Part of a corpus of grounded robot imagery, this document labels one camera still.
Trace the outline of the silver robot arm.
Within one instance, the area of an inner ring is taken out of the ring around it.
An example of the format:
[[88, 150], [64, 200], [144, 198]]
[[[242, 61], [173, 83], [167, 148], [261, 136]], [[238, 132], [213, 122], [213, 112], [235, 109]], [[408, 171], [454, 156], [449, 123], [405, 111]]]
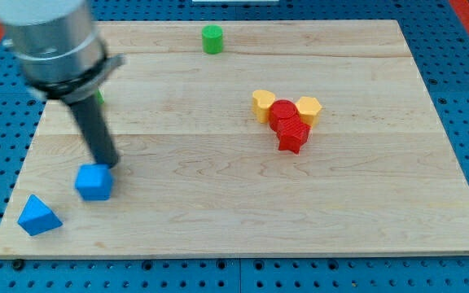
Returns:
[[108, 55], [87, 0], [0, 0], [6, 47], [47, 98], [77, 103], [125, 63]]

